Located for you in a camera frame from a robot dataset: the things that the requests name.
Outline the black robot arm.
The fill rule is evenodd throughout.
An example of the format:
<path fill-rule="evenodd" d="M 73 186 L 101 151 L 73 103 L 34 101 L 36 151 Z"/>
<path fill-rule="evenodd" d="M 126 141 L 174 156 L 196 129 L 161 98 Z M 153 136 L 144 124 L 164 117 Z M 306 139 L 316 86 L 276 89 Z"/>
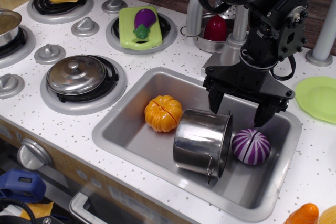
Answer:
<path fill-rule="evenodd" d="M 261 127 L 276 113 L 285 111 L 295 93 L 278 76 L 274 67 L 288 59 L 296 68 L 294 54 L 301 52 L 307 17 L 307 0 L 199 0 L 212 13 L 231 6 L 250 12 L 247 38 L 238 52 L 238 61 L 205 68 L 204 87 L 209 92 L 210 110 L 217 113 L 223 96 L 230 94 L 258 104 L 254 125 Z"/>

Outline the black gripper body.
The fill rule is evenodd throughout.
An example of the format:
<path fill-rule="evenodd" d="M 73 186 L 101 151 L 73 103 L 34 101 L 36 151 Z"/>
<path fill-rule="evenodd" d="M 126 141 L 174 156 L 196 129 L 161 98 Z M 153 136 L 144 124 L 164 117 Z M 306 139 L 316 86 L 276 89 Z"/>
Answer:
<path fill-rule="evenodd" d="M 240 62 L 232 66 L 210 66 L 205 69 L 203 86 L 254 103 L 275 105 L 285 111 L 295 92 L 277 81 L 269 72 L 256 70 Z"/>

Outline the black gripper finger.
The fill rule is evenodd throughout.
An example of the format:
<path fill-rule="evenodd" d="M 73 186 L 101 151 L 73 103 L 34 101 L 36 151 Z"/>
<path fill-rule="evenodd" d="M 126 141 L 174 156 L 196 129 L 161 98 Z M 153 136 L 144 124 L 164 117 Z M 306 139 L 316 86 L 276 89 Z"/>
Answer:
<path fill-rule="evenodd" d="M 209 108 L 214 113 L 217 114 L 220 108 L 224 93 L 217 90 L 215 87 L 211 87 L 208 94 Z"/>
<path fill-rule="evenodd" d="M 254 127 L 262 127 L 277 113 L 278 107 L 272 104 L 260 104 L 256 110 Z"/>

